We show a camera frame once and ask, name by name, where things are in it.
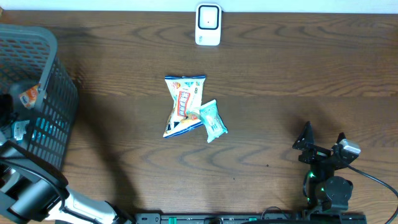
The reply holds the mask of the orange small carton box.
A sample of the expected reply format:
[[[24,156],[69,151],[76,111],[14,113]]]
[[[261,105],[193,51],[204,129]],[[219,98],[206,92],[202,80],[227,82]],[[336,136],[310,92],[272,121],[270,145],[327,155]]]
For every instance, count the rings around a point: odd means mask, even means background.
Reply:
[[[22,105],[28,110],[32,109],[39,95],[39,85],[35,85],[19,95]]]

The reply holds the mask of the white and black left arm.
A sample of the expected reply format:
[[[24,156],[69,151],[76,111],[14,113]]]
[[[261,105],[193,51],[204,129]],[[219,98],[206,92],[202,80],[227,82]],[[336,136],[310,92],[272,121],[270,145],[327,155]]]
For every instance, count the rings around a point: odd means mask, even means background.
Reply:
[[[72,190],[59,169],[12,140],[1,145],[1,215],[15,223],[136,222],[117,206]]]

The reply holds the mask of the teal deodorant bottle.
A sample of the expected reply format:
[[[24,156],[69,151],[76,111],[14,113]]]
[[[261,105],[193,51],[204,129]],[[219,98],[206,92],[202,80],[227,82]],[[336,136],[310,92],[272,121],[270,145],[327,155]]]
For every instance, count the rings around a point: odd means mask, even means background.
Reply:
[[[21,141],[24,135],[27,133],[27,126],[29,125],[29,120],[16,121],[12,126],[12,137],[15,141]]]

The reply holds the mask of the yellow snack chip bag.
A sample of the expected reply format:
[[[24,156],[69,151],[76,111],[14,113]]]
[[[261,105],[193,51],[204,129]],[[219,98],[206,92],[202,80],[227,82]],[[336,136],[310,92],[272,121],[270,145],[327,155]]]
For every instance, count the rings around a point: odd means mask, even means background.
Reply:
[[[164,138],[179,136],[200,127],[200,107],[205,75],[165,76],[165,82],[174,101],[166,123]]]

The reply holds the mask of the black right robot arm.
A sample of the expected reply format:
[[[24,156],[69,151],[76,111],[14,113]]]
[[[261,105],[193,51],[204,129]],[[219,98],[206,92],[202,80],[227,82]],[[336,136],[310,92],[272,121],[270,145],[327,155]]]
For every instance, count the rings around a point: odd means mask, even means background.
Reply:
[[[302,132],[294,142],[293,149],[301,151],[298,160],[310,166],[304,177],[303,194],[307,197],[308,211],[306,216],[313,213],[341,213],[348,209],[353,184],[335,171],[347,167],[345,162],[352,162],[357,155],[342,158],[341,146],[335,144],[326,149],[315,144],[311,122],[306,122]]]

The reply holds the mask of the mint green wipes packet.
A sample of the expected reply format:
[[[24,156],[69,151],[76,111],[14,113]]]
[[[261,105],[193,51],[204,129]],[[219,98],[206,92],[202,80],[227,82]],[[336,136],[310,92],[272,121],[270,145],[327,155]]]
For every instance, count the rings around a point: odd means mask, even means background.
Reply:
[[[216,100],[211,100],[200,107],[200,120],[205,125],[208,135],[207,143],[227,133],[228,129],[221,119]]]

